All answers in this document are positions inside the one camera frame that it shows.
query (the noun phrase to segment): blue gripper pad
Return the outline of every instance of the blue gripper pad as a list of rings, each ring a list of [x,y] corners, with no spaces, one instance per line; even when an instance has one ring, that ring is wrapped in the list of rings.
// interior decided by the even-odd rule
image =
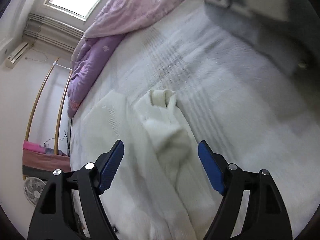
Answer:
[[[100,180],[98,185],[98,191],[100,194],[110,188],[112,180],[116,175],[118,167],[124,155],[124,145],[122,141],[116,145],[113,151],[110,153],[110,157],[106,161],[106,164],[100,172]]]
[[[223,173],[204,141],[200,142],[198,145],[198,155],[213,189],[217,190],[220,195],[223,195],[226,190],[223,184]]]

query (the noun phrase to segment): white towel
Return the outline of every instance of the white towel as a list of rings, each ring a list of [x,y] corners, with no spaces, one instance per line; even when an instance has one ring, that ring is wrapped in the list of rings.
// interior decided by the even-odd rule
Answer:
[[[87,162],[124,143],[124,158],[100,198],[121,239],[202,239],[221,201],[197,156],[197,143],[169,90],[134,106],[114,91],[84,119]]]

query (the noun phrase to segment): white mattress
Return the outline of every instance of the white mattress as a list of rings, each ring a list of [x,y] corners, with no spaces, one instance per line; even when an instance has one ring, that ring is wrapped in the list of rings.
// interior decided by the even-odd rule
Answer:
[[[320,202],[318,88],[302,76],[290,80],[265,56],[213,24],[201,1],[186,0],[121,42],[74,117],[73,170],[85,164],[82,119],[112,89],[132,103],[149,89],[176,91],[177,106],[198,142],[206,140],[243,170],[271,172],[294,237],[311,219]]]

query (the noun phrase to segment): purple comforter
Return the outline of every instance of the purple comforter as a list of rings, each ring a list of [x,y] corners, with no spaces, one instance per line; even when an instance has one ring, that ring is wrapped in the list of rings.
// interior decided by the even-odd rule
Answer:
[[[74,64],[74,72],[68,89],[68,116],[70,118],[75,115],[81,102],[124,37],[125,34],[92,38],[82,46],[79,52],[82,57]]]
[[[68,116],[72,118],[125,34],[152,25],[183,0],[109,0],[72,58]]]

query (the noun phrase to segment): white rod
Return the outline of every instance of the white rod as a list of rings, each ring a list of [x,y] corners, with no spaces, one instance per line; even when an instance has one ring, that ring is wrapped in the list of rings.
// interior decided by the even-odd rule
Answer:
[[[56,61],[53,63],[53,65],[66,68],[66,69],[68,69],[68,70],[72,70],[71,68],[68,68],[68,67],[65,67],[65,66],[62,66],[62,65],[57,64]]]

